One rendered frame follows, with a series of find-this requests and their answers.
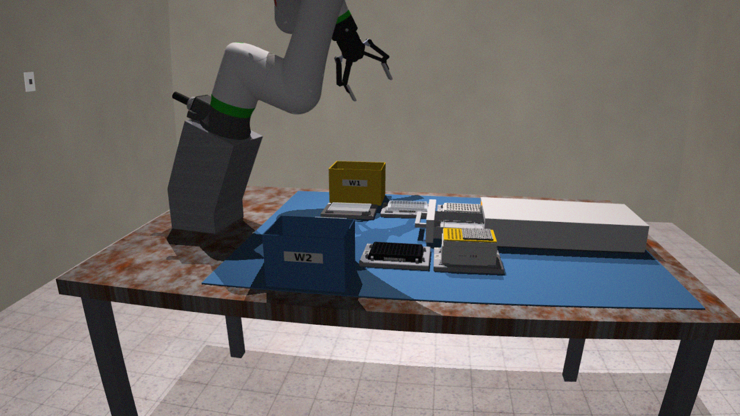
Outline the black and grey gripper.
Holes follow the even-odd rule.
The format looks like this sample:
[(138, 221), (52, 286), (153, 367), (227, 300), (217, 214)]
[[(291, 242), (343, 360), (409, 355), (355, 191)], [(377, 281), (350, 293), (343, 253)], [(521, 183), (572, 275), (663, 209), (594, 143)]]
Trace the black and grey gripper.
[[(344, 40), (337, 40), (336, 43), (340, 47), (340, 50), (342, 52), (342, 55), (335, 56), (335, 62), (336, 62), (336, 84), (338, 86), (344, 86), (346, 91), (350, 94), (350, 97), (354, 102), (356, 102), (356, 98), (348, 85), (348, 79), (350, 74), (351, 66), (354, 62), (358, 61), (358, 59), (362, 59), (363, 55), (366, 55), (368, 57), (371, 57), (373, 59), (377, 59), (380, 61), (382, 68), (385, 70), (385, 73), (387, 75), (387, 78), (389, 80), (392, 80), (392, 76), (389, 72), (389, 67), (387, 65), (387, 59), (390, 58), (389, 55), (387, 55), (384, 51), (382, 51), (380, 48), (375, 46), (372, 42), (372, 40), (367, 39), (365, 42), (361, 42), (361, 39), (358, 35), (358, 33), (355, 31), (353, 35), (348, 37), (348, 39)], [(360, 43), (360, 44), (359, 44)], [(365, 52), (365, 45), (370, 46), (372, 49), (380, 53), (383, 58), (380, 58), (379, 56), (375, 56), (373, 54)], [(342, 81), (342, 64), (343, 58), (346, 59), (346, 66), (345, 71), (343, 74), (343, 81)]]

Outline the olive-brown open bin labelled w1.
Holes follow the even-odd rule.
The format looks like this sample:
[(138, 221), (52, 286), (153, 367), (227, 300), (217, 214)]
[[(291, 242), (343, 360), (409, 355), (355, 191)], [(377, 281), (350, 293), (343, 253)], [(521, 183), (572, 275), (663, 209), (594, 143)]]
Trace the olive-brown open bin labelled w1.
[(337, 161), (330, 167), (330, 203), (371, 203), (385, 198), (386, 163)]

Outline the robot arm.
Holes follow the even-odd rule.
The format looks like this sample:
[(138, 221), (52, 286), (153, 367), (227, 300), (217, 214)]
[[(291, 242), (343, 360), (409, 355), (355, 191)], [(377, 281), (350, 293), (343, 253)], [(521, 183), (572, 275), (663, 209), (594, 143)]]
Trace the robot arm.
[(292, 34), (284, 58), (232, 43), (225, 48), (212, 98), (172, 95), (187, 105), (188, 118), (215, 135), (248, 139), (258, 100), (294, 115), (313, 110), (321, 97), (331, 39), (348, 39), (358, 29), (345, 0), (274, 0), (274, 6), (276, 25)]

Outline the blue bench mat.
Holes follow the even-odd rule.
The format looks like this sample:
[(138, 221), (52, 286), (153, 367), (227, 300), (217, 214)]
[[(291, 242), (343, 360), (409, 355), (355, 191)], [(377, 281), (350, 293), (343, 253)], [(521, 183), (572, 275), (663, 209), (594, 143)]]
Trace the blue bench mat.
[[(280, 216), (320, 217), (330, 192), (298, 191), (202, 284), (306, 294), (519, 306), (705, 310), (645, 249), (644, 254), (497, 248), (503, 274), (434, 271), (434, 248), (415, 218), (381, 217), (391, 200), (480, 205), (480, 198), (385, 194), (373, 220), (355, 219), (355, 270), (346, 292), (267, 287), (262, 234)], [(359, 266), (367, 243), (431, 247), (429, 270)]]

